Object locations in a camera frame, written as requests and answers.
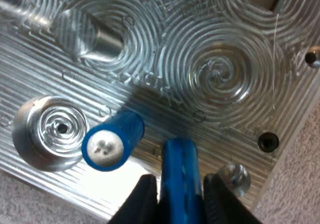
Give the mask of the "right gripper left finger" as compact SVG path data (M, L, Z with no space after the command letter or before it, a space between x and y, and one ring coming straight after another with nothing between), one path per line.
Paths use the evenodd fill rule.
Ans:
M154 175L142 175L136 186L109 220L110 224L150 224L156 213L157 181Z

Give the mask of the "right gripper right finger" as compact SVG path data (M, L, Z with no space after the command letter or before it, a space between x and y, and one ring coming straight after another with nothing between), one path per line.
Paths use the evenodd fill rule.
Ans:
M260 221L228 189L218 174L203 180L205 219L208 224L259 224Z

